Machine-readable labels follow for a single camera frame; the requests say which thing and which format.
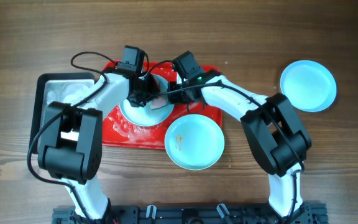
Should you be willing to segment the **pink sponge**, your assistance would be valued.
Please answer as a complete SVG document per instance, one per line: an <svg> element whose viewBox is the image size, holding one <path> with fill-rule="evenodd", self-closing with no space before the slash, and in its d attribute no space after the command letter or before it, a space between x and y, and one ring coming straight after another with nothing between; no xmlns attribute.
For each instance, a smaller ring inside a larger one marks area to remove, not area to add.
<svg viewBox="0 0 358 224"><path fill-rule="evenodd" d="M164 96L158 96L150 102L150 108L157 110L168 105L168 100Z"/></svg>

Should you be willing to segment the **light blue plate top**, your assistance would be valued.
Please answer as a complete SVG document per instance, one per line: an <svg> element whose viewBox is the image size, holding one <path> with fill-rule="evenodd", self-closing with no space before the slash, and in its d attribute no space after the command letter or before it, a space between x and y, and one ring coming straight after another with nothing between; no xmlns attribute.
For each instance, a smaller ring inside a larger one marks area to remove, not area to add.
<svg viewBox="0 0 358 224"><path fill-rule="evenodd" d="M132 124L138 126L155 126L166 120L174 109L173 104L168 104L163 108L152 110L150 102L145 107L132 107L128 100L124 100L119 104L122 115Z"/></svg>

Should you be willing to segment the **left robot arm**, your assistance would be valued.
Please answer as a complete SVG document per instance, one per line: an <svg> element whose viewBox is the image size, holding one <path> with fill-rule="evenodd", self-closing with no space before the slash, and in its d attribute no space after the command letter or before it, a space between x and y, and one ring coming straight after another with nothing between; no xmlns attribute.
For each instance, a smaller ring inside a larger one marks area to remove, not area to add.
<svg viewBox="0 0 358 224"><path fill-rule="evenodd" d="M149 72L148 55L125 46L121 61L100 71L100 79L72 103L51 102L44 124L27 154L30 173L42 182L64 186L85 223L113 223L111 203L96 175L102 156L103 120L119 103L145 107L160 88Z"/></svg>

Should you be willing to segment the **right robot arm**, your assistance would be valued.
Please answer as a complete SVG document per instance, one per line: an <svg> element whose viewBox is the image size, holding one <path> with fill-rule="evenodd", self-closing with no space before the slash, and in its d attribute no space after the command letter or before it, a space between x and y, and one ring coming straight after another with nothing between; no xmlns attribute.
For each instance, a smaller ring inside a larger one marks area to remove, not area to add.
<svg viewBox="0 0 358 224"><path fill-rule="evenodd" d="M168 86L172 103L201 102L241 122L251 153L268 173L268 203L282 223L300 214L300 174L311 138L283 94L258 95L230 82L221 72L205 71L187 51L172 60L179 83Z"/></svg>

